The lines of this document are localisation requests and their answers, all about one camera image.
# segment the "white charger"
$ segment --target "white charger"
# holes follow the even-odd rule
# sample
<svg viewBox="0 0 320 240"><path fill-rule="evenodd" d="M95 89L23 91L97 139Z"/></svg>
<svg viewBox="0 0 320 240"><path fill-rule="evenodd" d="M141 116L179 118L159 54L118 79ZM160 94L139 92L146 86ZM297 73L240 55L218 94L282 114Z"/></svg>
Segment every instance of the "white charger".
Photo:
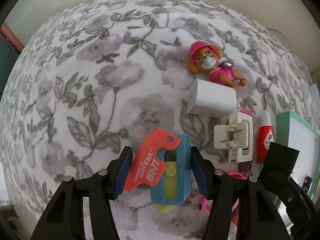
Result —
<svg viewBox="0 0 320 240"><path fill-rule="evenodd" d="M187 97L187 113L221 119L237 106L236 91L227 86L196 79Z"/></svg>

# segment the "silver bolt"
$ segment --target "silver bolt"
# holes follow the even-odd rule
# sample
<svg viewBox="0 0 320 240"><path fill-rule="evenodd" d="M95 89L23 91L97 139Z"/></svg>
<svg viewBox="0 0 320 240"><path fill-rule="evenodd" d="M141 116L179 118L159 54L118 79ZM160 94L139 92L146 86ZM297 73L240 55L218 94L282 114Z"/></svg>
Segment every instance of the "silver bolt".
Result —
<svg viewBox="0 0 320 240"><path fill-rule="evenodd" d="M250 176L250 177L249 177L249 180L250 180L251 182L253 182L253 183L255 183L255 182L258 181L258 179L257 179L255 176Z"/></svg>
<svg viewBox="0 0 320 240"><path fill-rule="evenodd" d="M216 175L218 175L218 176L222 176L222 175L223 175L223 170L216 169L216 170L214 171L214 173L215 173Z"/></svg>
<svg viewBox="0 0 320 240"><path fill-rule="evenodd" d="M64 177L64 179L63 179L65 182L69 182L69 181L71 181L72 180L72 176L70 176L70 175L67 175L67 176L65 176Z"/></svg>
<svg viewBox="0 0 320 240"><path fill-rule="evenodd" d="M98 174L99 174L100 176L104 176L104 175L107 175L107 174L108 174L108 171L105 170L105 169L102 169L102 170L100 170L100 171L98 172Z"/></svg>

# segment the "floral blanket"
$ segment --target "floral blanket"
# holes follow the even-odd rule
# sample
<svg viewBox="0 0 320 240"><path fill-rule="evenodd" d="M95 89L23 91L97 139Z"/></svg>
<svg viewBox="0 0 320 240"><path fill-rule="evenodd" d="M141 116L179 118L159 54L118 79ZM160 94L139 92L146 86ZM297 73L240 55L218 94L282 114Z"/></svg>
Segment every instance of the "floral blanket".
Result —
<svg viewBox="0 0 320 240"><path fill-rule="evenodd" d="M48 19L17 60L0 104L1 163L37 218L65 175L92 176L155 128L187 133L204 158L236 168L213 148L215 118L186 113L184 98L204 73L187 70L195 41L223 49L247 78L237 99L254 114L293 110L318 128L306 65L254 20L206 0L91 0ZM257 136L259 125L254 135ZM119 236L200 239L196 183L168 214L139 186L111 202ZM85 209L86 221L89 211ZM92 239L86 223L87 239Z"/></svg>

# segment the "dog ear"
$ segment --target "dog ear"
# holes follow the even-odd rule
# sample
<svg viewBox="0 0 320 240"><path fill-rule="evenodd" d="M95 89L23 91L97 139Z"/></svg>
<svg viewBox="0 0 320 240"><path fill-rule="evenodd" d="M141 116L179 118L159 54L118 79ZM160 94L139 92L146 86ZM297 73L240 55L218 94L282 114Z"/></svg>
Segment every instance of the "dog ear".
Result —
<svg viewBox="0 0 320 240"><path fill-rule="evenodd" d="M197 68L196 64L193 64L191 60L188 61L188 70L192 73L198 73L199 69Z"/></svg>
<svg viewBox="0 0 320 240"><path fill-rule="evenodd" d="M214 45L211 45L213 48L214 48L214 50L215 50L215 54L217 55L217 57L218 58L221 58L222 56L223 56L223 51L222 51L222 49L220 49L219 47L217 47L217 46L214 46Z"/></svg>

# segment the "pink helmet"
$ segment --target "pink helmet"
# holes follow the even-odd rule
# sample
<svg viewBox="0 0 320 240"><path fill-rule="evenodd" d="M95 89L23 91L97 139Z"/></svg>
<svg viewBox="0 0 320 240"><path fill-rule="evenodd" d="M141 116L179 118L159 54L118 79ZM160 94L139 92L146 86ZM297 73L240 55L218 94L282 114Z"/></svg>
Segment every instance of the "pink helmet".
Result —
<svg viewBox="0 0 320 240"><path fill-rule="evenodd" d="M209 47L209 49L211 49L212 52L214 52L214 48L210 44L203 42L203 41L194 42L193 44L191 44L190 49L189 49L189 58L193 64L196 63L195 59L193 58L193 55L196 53L196 51L198 49L200 49L202 47Z"/></svg>

